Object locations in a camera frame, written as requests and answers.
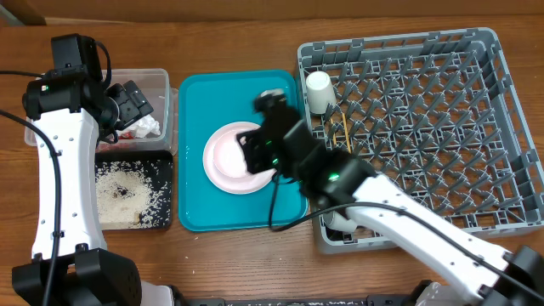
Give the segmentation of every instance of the white granules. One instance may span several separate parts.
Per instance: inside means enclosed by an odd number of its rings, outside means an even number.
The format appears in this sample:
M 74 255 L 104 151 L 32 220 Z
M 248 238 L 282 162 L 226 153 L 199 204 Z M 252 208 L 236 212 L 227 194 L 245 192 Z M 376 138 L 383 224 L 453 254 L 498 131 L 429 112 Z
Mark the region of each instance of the white granules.
M 153 190 L 141 161 L 114 161 L 96 173 L 96 200 L 102 230 L 156 227 L 165 185 Z

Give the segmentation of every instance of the dish rack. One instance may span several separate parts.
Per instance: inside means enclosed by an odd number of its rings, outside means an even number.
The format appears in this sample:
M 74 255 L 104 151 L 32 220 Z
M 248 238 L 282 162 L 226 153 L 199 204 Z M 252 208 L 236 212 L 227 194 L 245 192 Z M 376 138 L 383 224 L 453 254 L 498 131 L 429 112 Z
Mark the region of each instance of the dish rack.
M 299 100 L 327 149 L 349 151 L 416 201 L 479 237 L 542 226 L 542 165 L 497 35 L 487 28 L 310 42 Z M 337 104 L 309 114 L 306 76 L 325 71 Z M 324 253 L 394 247 L 369 229 L 314 221 Z

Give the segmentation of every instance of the blue tray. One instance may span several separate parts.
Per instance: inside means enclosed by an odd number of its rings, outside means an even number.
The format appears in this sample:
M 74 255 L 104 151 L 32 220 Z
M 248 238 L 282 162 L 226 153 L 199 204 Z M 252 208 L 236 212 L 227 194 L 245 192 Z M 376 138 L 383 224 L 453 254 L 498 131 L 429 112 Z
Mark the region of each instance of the blue tray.
M 179 88 L 179 221 L 195 232 L 236 230 L 268 224 L 274 185 L 269 183 L 249 195 L 226 193 L 207 178 L 202 153 L 207 140 L 225 124 L 255 122 L 263 118 L 253 113 L 253 100 L 264 90 L 283 88 L 287 101 L 298 107 L 292 76 L 286 71 L 249 71 L 188 77 Z M 298 184 L 282 185 L 274 210 L 275 224 L 301 218 L 308 201 Z

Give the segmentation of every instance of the white cylinder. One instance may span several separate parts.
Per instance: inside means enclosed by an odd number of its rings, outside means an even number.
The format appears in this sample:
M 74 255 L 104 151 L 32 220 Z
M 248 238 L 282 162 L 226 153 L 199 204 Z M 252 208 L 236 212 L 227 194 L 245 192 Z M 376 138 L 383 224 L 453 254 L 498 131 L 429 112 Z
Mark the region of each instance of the white cylinder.
M 309 111 L 315 115 L 325 114 L 328 105 L 337 103 L 331 78 L 324 71 L 312 72 L 306 77 Z
M 347 220 L 338 212 L 324 214 L 323 221 L 325 221 L 325 226 L 331 230 L 338 230 L 346 233 L 353 233 L 357 230 L 357 223 L 354 220 Z

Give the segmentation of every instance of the wooden table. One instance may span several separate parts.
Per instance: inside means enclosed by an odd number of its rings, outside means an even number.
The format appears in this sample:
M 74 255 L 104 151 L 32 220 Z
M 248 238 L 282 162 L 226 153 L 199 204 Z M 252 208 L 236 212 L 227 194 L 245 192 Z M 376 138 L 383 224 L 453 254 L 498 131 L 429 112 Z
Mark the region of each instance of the wooden table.
M 164 68 L 176 88 L 205 72 L 294 72 L 301 43 L 476 26 L 494 29 L 501 39 L 542 154 L 544 18 L 536 15 L 0 28 L 0 69 L 46 71 L 53 67 L 49 39 L 78 32 L 102 41 L 114 68 Z M 0 108 L 24 116 L 21 95 L 29 81 L 0 76 Z M 0 120 L 0 131 L 0 304 L 13 305 L 23 301 L 12 289 L 11 268 L 30 262 L 36 233 L 37 153 L 24 143 L 22 127 Z M 310 223 L 280 234 L 267 229 L 193 234 L 175 218 L 167 231 L 110 231 L 105 238 L 111 251 L 138 265 L 143 280 L 173 284 L 188 298 L 360 297 L 407 293 L 420 280 L 439 280 L 400 249 L 321 255 Z M 544 231 L 493 242 L 510 250 L 526 244 L 544 253 Z

